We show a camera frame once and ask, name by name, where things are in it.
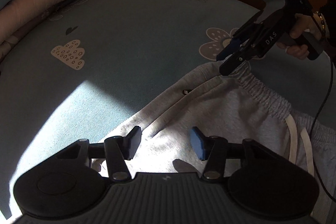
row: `beaded bracelet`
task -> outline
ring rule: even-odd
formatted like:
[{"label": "beaded bracelet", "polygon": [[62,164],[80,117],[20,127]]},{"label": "beaded bracelet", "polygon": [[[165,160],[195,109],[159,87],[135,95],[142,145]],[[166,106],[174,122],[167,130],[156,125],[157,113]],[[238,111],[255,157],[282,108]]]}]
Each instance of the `beaded bracelet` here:
[{"label": "beaded bracelet", "polygon": [[320,39],[320,41],[324,40],[326,37],[326,24],[324,22],[323,16],[321,15],[321,13],[319,11],[316,11],[314,14],[317,14],[320,19],[321,19],[321,24],[322,24],[322,38]]}]

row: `bed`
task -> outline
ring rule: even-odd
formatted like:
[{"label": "bed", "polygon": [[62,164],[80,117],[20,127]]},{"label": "bed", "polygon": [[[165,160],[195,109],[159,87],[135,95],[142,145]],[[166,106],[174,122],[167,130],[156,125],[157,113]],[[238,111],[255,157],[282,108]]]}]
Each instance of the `bed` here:
[{"label": "bed", "polygon": [[[104,138],[214,61],[258,10],[239,0],[75,0],[30,31],[0,64],[3,215],[18,213],[11,189],[22,173],[78,139]],[[299,61],[273,47],[250,65],[297,110],[316,114],[330,81],[326,54]],[[319,117],[334,130],[335,83]]]}]

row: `ribbed black surface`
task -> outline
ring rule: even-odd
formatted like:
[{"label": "ribbed black surface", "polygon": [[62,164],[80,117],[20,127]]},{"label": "ribbed black surface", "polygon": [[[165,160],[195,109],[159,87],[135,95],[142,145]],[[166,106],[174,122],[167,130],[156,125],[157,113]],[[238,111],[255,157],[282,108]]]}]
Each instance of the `ribbed black surface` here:
[{"label": "ribbed black surface", "polygon": [[38,220],[27,215],[17,224],[254,224],[316,223],[312,218],[291,222],[258,220],[237,209],[222,187],[204,183],[196,174],[138,173],[125,184],[115,184],[101,203],[80,216]]}]

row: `drawstring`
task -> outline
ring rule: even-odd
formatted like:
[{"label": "drawstring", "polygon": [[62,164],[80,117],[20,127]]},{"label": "drawstring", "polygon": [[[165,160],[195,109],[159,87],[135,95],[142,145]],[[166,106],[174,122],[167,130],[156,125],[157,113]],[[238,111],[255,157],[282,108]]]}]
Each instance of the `drawstring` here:
[{"label": "drawstring", "polygon": [[[289,152],[289,161],[293,164],[296,163],[296,154],[297,154],[297,147],[298,147],[298,136],[297,136],[297,128],[295,121],[291,114],[288,115],[288,117],[285,119],[289,134],[291,137],[291,144],[290,144],[290,152]],[[313,150],[311,147],[311,141],[307,132],[306,128],[303,128],[301,131],[301,139],[303,141],[303,147],[306,152],[306,161],[307,161],[307,169],[308,173],[312,176],[314,176],[314,162],[313,162]]]}]

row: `hand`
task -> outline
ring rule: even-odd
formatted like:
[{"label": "hand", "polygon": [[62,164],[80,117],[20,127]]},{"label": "hand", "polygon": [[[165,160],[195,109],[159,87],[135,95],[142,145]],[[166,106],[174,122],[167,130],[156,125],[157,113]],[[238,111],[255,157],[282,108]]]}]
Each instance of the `hand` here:
[{"label": "hand", "polygon": [[[302,14],[295,14],[295,18],[296,18],[296,23],[289,33],[291,38],[296,39],[300,35],[302,35],[302,33],[306,29],[309,29],[309,32],[313,34],[317,40],[321,39],[322,34],[310,16],[305,16]],[[320,28],[322,29],[321,18],[317,14],[314,14],[314,18],[316,22],[319,24]],[[295,45],[295,46],[288,47],[287,45],[283,43],[277,42],[277,46],[283,50],[286,50],[287,54],[294,56],[300,60],[306,59],[309,54],[307,45],[301,45],[301,46]]]}]

